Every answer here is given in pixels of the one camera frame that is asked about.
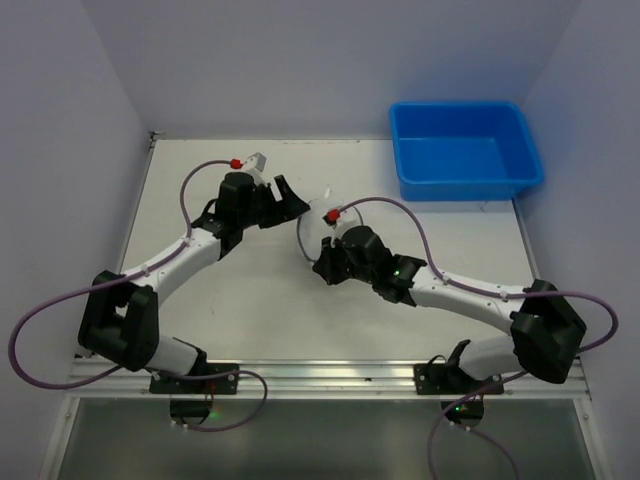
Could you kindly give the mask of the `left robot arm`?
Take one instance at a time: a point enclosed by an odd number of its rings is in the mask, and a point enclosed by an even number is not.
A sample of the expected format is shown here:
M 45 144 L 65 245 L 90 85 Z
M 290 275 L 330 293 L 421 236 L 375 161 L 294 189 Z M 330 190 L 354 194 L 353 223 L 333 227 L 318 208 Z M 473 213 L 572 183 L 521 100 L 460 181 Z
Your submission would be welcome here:
M 249 173 L 226 174 L 217 197 L 188 221 L 185 235 L 148 265 L 124 274 L 105 270 L 95 277 L 79 328 L 80 346 L 131 372 L 154 374 L 155 393 L 214 392 L 206 353 L 161 334 L 161 305 L 230 253 L 245 230 L 279 226 L 309 209 L 283 176 L 264 183 Z

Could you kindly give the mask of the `white mesh laundry bag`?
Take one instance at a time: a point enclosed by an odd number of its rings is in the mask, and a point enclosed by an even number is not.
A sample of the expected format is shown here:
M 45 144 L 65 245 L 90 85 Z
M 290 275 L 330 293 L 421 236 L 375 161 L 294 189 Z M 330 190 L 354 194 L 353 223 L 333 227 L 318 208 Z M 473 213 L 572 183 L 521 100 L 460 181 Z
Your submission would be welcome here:
M 309 202 L 311 210 L 297 220 L 296 235 L 303 258 L 314 264 L 321 250 L 321 241 L 331 238 L 332 229 L 324 222 L 323 216 L 333 208 L 340 209 L 345 201 L 327 186 L 322 194 Z

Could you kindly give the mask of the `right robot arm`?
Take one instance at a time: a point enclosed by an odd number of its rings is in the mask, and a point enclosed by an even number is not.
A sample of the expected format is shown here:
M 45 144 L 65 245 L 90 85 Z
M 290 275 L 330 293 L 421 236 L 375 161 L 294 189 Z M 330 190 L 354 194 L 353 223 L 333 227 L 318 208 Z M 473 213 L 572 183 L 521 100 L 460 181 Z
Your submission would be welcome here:
M 562 384 L 586 333 L 585 322 L 549 282 L 490 291 L 474 281 L 464 290 L 462 277 L 436 275 L 426 261 L 392 253 L 368 226 L 324 238 L 312 269 L 328 285 L 358 280 L 390 303 L 444 310 L 497 329 L 497 337 L 456 345 L 447 368 L 462 382 L 523 370 Z

